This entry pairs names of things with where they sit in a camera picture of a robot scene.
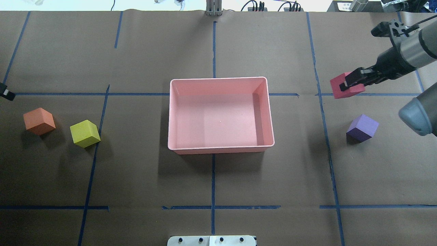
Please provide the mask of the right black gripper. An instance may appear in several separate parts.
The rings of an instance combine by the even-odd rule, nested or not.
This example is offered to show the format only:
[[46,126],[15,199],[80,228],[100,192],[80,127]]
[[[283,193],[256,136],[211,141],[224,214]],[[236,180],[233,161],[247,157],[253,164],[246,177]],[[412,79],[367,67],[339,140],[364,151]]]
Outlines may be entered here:
[[370,73],[363,75],[362,67],[359,67],[345,76],[345,81],[340,83],[342,92],[364,92],[365,84],[379,84],[386,80],[395,80],[410,73],[410,65],[407,63],[396,48],[389,48],[380,54],[376,64],[369,67]]

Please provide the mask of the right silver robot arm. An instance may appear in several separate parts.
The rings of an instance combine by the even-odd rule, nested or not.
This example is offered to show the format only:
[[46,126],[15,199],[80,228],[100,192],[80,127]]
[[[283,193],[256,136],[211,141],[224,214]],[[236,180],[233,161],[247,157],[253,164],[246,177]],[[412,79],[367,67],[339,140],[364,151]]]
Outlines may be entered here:
[[[336,99],[352,97],[365,91],[366,86],[398,79],[436,61],[436,22],[421,29],[419,23],[406,26],[391,20],[376,25],[371,34],[389,38],[392,47],[378,56],[375,65],[331,79]],[[418,135],[436,135],[436,85],[413,98],[398,115]]]

